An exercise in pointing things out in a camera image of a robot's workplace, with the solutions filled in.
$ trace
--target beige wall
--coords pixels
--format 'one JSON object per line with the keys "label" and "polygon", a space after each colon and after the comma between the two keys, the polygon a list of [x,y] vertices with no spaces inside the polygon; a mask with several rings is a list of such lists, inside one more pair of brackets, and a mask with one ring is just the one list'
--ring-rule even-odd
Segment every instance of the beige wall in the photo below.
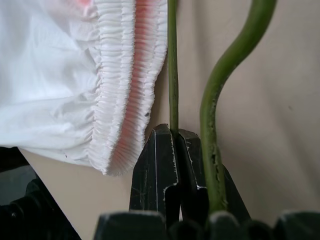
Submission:
{"label": "beige wall", "polygon": [[[241,30],[250,0],[180,0],[180,127],[199,133],[199,107],[212,67]],[[222,91],[217,128],[222,159],[255,219],[284,209],[320,210],[320,1],[278,0],[262,42]],[[168,122],[167,68],[156,83],[150,127]],[[26,153],[82,239],[98,215],[127,209],[130,174]]]}

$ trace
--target pink stain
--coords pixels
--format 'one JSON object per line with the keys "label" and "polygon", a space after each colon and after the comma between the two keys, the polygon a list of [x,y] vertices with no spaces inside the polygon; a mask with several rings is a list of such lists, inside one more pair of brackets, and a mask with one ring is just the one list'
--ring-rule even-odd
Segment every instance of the pink stain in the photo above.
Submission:
{"label": "pink stain", "polygon": [[152,16],[155,15],[154,9],[157,9],[159,0],[136,0],[135,8],[135,43],[134,43],[134,55],[133,55],[133,70],[131,79],[131,91],[128,97],[128,104],[126,106],[126,112],[121,128],[121,135],[117,146],[113,154],[113,161],[110,163],[110,168],[118,171],[117,164],[115,162],[119,161],[120,165],[125,165],[129,155],[126,152],[132,152],[133,149],[136,150],[137,137],[134,136],[133,128],[139,127],[141,116],[137,113],[137,105],[143,105],[144,99],[143,95],[139,93],[139,89],[146,90],[150,86],[145,84],[145,72],[142,72],[141,65],[145,68],[150,66],[150,59],[146,59],[146,52],[151,52],[156,44],[156,36],[151,35],[149,31],[155,27],[156,18]]}
{"label": "pink stain", "polygon": [[92,0],[75,0],[79,5],[86,7],[91,5]]}

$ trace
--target white cloth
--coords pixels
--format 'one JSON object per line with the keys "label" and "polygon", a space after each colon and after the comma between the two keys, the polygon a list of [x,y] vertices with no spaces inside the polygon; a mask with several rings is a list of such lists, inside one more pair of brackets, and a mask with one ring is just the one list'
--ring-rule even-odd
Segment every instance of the white cloth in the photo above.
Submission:
{"label": "white cloth", "polygon": [[165,0],[0,2],[0,145],[118,175],[144,144]]}

